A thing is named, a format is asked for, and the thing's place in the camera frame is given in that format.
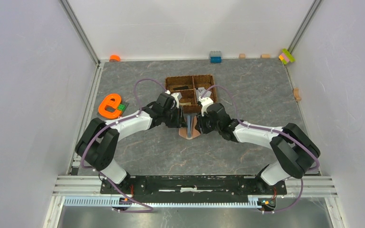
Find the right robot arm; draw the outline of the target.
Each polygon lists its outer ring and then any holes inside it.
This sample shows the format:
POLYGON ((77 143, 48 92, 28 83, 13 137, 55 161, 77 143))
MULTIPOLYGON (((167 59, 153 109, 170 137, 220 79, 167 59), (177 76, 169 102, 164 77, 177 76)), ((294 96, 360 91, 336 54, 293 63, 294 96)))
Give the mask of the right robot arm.
POLYGON ((195 128, 202 134, 217 132, 227 141, 271 149, 277 161, 264 167, 256 176, 255 186, 262 194, 273 190, 279 181, 290 177, 301 179, 307 171, 319 167, 320 150, 294 123, 284 127, 250 124, 231 118, 222 104, 213 103, 197 114, 195 128))

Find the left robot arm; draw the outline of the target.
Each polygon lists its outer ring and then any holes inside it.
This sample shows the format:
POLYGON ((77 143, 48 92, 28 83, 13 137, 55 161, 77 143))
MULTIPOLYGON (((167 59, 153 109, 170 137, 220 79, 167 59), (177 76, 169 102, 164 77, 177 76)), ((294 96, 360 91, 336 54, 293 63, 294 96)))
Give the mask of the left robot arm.
POLYGON ((81 164, 87 162, 112 181, 114 190, 126 193, 130 189, 129 174, 114 158, 118 142, 161 124, 169 128, 186 127, 183 108, 179 105, 181 97, 181 93, 166 91, 156 101, 128 116, 112 121, 91 120, 75 146, 76 154, 84 157, 81 164))

